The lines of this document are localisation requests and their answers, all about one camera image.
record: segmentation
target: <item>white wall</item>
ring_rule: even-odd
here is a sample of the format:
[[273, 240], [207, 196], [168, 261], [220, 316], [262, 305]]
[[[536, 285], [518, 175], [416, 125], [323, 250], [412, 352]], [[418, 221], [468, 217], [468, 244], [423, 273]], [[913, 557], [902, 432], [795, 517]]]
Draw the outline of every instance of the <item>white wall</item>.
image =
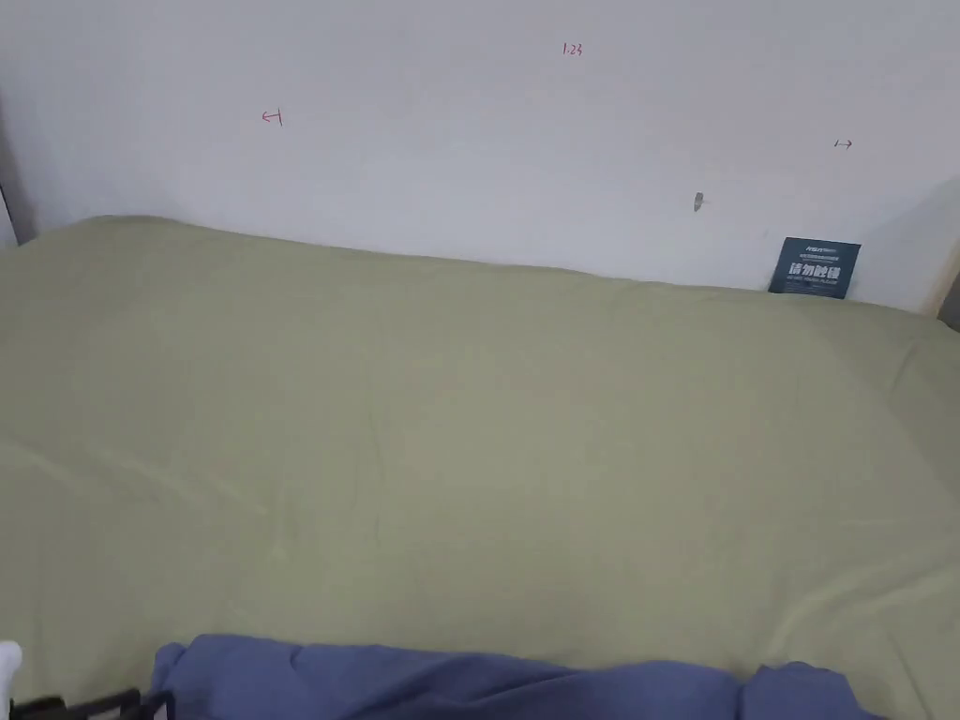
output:
[[0, 250], [16, 247], [16, 235], [13, 234], [13, 224], [7, 214], [7, 206], [0, 198]]
[[0, 0], [0, 180], [28, 232], [754, 288], [784, 236], [863, 242], [852, 296], [916, 309], [960, 236], [958, 37], [956, 0]]

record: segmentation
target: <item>white object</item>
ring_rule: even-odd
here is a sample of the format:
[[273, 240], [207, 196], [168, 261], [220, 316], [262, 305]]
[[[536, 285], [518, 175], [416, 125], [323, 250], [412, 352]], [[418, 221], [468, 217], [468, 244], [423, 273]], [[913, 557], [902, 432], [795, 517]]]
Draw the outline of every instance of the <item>white object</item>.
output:
[[15, 642], [0, 642], [0, 720], [10, 718], [10, 695], [13, 676], [23, 662], [23, 650]]

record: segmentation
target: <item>blue blanket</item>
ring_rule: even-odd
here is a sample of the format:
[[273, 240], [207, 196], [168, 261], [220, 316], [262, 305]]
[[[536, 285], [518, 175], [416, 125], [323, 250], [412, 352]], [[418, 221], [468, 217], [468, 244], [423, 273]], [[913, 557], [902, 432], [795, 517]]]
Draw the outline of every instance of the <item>blue blanket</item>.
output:
[[184, 720], [866, 720], [847, 680], [794, 662], [745, 684], [679, 662], [571, 670], [498, 655], [200, 636], [156, 655]]

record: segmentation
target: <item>red handwriting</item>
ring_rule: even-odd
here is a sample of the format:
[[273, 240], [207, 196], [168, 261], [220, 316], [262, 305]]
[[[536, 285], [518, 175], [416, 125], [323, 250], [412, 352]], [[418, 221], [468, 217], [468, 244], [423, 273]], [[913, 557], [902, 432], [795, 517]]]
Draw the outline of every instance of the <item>red handwriting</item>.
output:
[[268, 123], [270, 122], [270, 118], [275, 117], [280, 123], [280, 126], [283, 127], [283, 117], [280, 115], [280, 108], [277, 108], [273, 115], [268, 115], [266, 112], [264, 112], [262, 115], [260, 115], [260, 117], [262, 117], [264, 121]]

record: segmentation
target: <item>mattress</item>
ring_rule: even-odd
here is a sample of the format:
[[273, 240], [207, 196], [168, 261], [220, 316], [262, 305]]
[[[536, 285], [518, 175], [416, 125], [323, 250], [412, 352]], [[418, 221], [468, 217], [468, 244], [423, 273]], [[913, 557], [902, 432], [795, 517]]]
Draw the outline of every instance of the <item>mattress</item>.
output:
[[0, 254], [19, 697], [201, 633], [802, 660], [960, 708], [960, 334], [105, 218]]

